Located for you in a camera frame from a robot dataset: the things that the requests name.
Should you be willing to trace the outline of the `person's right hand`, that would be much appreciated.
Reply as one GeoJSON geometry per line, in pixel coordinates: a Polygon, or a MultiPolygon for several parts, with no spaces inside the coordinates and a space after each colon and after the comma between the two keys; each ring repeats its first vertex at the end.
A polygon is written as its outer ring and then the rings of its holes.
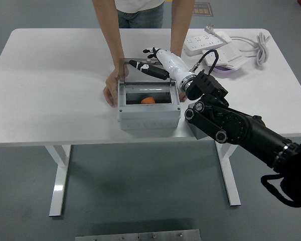
{"type": "Polygon", "coordinates": [[[119,70],[113,70],[105,81],[105,88],[103,89],[103,95],[106,102],[111,107],[117,106],[118,101],[118,81],[119,81],[119,70]]]}

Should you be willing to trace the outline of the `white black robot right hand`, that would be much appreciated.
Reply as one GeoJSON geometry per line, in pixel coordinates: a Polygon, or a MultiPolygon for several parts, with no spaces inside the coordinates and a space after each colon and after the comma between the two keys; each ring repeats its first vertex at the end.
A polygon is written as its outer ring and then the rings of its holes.
{"type": "Polygon", "coordinates": [[[149,76],[162,80],[166,80],[168,78],[175,80],[180,91],[185,91],[185,86],[191,84],[196,77],[195,74],[189,70],[183,60],[170,51],[152,47],[144,49],[143,52],[150,53],[148,55],[149,59],[157,58],[163,66],[163,69],[136,60],[130,60],[129,64],[149,76]]]}

